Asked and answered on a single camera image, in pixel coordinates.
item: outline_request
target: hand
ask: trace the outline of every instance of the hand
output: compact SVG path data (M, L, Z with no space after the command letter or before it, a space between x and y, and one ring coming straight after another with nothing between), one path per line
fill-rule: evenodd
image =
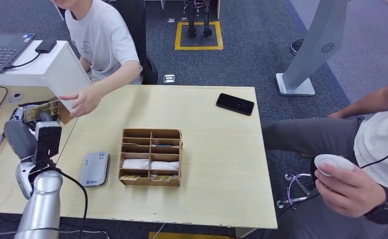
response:
M386 201L384 189L357 166L352 172L325 163L318 168L333 176L316 170L315 185L324 202L339 214L360 217Z
M70 116L73 118L80 117L92 112L99 105L103 95L101 95L93 86L81 90L76 95L59 96L64 101L76 100L72 104L73 111Z
M334 113L331 113L327 117L334 118L334 119L343 119L343 118L345 118L345 116L340 111L336 111Z

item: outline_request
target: white t-shirt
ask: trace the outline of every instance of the white t-shirt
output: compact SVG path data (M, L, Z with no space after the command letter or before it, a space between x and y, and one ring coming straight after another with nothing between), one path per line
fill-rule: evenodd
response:
M126 61L139 62L128 27L113 6L93 0L83 19L75 20L69 9L65 19L79 54L91 62L93 76L99 80L113 74ZM131 84L141 83L142 76L138 76Z
M359 166L388 156L388 112L375 114L357 132L354 152ZM364 169L376 182L388 187L388 159Z

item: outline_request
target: laptop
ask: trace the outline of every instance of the laptop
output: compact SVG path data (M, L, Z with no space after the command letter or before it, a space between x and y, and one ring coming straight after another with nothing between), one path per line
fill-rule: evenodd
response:
M0 73L12 66L34 37L35 33L0 33Z

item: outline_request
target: wristwatch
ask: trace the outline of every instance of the wristwatch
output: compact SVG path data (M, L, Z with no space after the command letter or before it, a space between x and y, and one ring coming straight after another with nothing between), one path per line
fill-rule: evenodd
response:
M385 225L388 224L388 188L383 185L380 186L386 192L386 202L373 208L371 211L364 214L364 216L373 223Z

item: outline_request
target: gray pants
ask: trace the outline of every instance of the gray pants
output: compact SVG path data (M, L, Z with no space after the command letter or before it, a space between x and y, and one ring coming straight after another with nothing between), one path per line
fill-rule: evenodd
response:
M279 149L316 155L341 155L357 164L354 139L361 119L294 119L264 126L266 150ZM287 222L279 224L275 239L379 239L387 226L377 225L365 217L349 218L332 211L321 196L297 207Z

